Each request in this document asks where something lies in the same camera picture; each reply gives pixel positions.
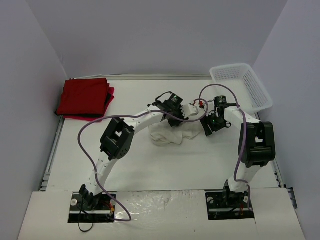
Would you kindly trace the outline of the white t-shirt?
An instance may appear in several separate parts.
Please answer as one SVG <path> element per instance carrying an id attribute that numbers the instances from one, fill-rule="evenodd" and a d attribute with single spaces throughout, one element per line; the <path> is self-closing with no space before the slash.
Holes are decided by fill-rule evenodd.
<path id="1" fill-rule="evenodd" d="M 203 132 L 200 121 L 182 122 L 179 126 L 171 127 L 168 120 L 148 127 L 151 142 L 159 147 L 169 144 L 181 145 L 183 140 L 192 140 Z"/>

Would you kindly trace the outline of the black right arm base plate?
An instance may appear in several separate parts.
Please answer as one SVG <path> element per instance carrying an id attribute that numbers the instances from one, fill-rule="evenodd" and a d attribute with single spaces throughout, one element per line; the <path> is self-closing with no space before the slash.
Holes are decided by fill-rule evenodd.
<path id="1" fill-rule="evenodd" d="M 226 200 L 222 190 L 206 191 L 207 217 L 210 221 L 254 219 L 252 204 L 248 207 L 248 193 L 236 193 Z"/>

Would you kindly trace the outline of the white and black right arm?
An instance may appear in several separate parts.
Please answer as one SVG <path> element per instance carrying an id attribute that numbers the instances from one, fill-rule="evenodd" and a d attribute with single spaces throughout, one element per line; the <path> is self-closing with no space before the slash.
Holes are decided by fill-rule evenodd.
<path id="1" fill-rule="evenodd" d="M 274 127 L 271 122 L 260 121 L 244 112 L 236 103 L 228 103 L 225 96 L 213 100 L 213 113 L 200 122 L 208 137 L 230 127 L 240 131 L 238 160 L 233 176 L 224 184 L 222 202 L 229 207 L 240 197 L 248 202 L 250 182 L 257 172 L 276 158 Z"/>

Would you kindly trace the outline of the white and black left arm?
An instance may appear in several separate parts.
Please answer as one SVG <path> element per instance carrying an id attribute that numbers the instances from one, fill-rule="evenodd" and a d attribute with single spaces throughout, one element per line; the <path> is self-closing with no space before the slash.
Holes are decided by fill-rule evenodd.
<path id="1" fill-rule="evenodd" d="M 171 92 L 163 102 L 158 98 L 147 108 L 133 116 L 113 117 L 100 138 L 100 156 L 94 163 L 88 181 L 79 190 L 82 203 L 89 209 L 101 203 L 102 187 L 105 185 L 116 162 L 129 152 L 135 134 L 153 124 L 167 120 L 172 127 L 178 126 L 188 118 L 182 111 L 183 99 Z"/>

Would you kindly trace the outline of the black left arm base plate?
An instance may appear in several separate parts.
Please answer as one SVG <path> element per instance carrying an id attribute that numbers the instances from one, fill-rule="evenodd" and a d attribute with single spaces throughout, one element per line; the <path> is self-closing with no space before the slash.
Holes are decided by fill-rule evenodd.
<path id="1" fill-rule="evenodd" d="M 115 205 L 116 203 L 105 193 L 100 194 L 97 200 L 90 205 L 78 192 L 74 192 L 69 206 L 68 223 L 113 223 Z"/>

